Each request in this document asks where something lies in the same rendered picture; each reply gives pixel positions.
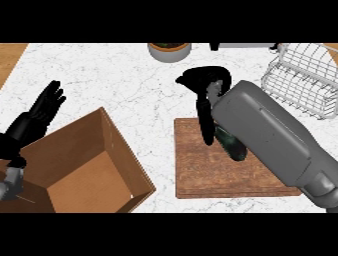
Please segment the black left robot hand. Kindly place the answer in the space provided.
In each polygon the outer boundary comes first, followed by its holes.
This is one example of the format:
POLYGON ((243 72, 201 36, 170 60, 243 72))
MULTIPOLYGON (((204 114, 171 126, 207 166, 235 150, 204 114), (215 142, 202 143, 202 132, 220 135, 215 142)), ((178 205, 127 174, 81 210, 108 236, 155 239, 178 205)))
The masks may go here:
POLYGON ((60 82, 51 81, 29 111, 20 113, 7 131, 0 132, 0 160, 9 160, 10 167, 23 168, 26 166, 20 149, 46 136, 47 127, 65 100, 60 82))

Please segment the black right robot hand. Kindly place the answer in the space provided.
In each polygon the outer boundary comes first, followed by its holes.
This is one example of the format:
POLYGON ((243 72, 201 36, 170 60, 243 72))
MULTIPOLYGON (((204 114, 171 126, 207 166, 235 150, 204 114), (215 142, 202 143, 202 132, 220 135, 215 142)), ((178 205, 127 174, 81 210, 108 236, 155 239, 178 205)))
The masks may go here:
POLYGON ((176 82, 198 95, 196 111, 204 142, 214 143, 215 125, 211 109, 217 101, 230 90, 232 74, 221 66, 202 66, 187 69, 176 82))

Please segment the brown wooden cutting board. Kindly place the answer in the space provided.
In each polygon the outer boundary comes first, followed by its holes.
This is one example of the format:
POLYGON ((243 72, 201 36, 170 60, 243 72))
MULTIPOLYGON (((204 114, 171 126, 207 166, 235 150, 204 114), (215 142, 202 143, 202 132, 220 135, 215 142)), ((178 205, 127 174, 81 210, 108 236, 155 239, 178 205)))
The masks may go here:
POLYGON ((248 153, 235 161, 218 143, 204 142, 196 118, 174 120, 176 196, 189 198, 240 198, 300 196, 283 185, 258 158, 248 153))

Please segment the grey pot with plant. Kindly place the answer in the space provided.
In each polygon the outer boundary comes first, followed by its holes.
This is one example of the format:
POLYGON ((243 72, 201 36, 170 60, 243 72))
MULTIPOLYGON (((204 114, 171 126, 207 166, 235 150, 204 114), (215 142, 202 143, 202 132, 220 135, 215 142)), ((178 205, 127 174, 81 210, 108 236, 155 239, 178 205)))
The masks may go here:
POLYGON ((176 48, 164 48, 158 46, 153 43, 147 44, 147 49, 152 57, 161 61, 162 63, 176 63, 181 61, 190 51, 192 51, 192 44, 190 43, 183 43, 180 46, 176 48))

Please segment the grey appliance with black feet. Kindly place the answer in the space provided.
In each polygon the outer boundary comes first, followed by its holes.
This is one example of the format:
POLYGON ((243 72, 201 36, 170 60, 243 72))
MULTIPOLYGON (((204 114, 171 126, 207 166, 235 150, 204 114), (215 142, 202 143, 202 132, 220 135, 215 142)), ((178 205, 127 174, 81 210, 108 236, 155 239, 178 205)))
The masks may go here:
POLYGON ((218 51, 220 48, 269 48, 279 49, 280 43, 209 43, 211 51, 218 51))

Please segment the open brown cardboard box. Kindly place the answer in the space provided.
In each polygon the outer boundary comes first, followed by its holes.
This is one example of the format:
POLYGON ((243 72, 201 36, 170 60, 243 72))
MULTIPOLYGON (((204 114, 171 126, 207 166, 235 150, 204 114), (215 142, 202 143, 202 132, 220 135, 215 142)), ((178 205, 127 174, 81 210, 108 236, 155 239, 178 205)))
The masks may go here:
POLYGON ((23 192, 0 212, 130 212, 155 186, 105 110, 20 150, 23 192))

